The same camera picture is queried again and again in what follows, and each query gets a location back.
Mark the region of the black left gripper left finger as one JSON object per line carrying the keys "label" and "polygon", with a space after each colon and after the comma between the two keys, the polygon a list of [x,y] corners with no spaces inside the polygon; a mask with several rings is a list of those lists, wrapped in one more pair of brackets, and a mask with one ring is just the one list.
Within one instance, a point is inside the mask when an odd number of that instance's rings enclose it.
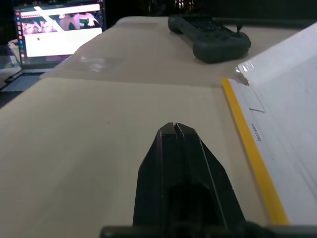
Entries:
{"label": "black left gripper left finger", "polygon": [[182,152],[173,123],[169,122],[157,131],[139,167],[133,225],[165,225],[169,192],[181,182]]}

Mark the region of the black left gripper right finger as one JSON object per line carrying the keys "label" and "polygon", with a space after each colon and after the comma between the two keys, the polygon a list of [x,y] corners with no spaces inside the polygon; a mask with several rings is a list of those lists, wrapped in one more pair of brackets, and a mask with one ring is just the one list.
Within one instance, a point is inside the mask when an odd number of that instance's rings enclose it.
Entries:
{"label": "black left gripper right finger", "polygon": [[199,208],[203,214],[203,222],[222,226],[238,226],[245,222],[222,164],[193,128],[176,123],[174,129],[180,137],[187,175],[202,193]]}

